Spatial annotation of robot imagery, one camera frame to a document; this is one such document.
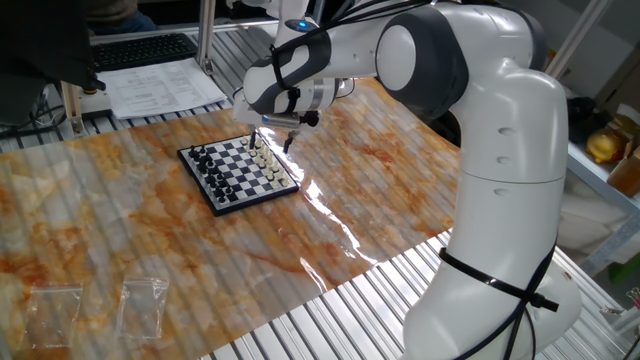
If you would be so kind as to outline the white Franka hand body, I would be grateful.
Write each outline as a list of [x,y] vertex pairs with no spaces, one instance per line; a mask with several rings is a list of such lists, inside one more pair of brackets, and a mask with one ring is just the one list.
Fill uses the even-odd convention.
[[233,119],[237,122],[284,130],[315,131],[321,121],[318,111],[308,111],[292,114],[261,115],[255,112],[244,98],[243,89],[239,88],[233,93],[234,107]]

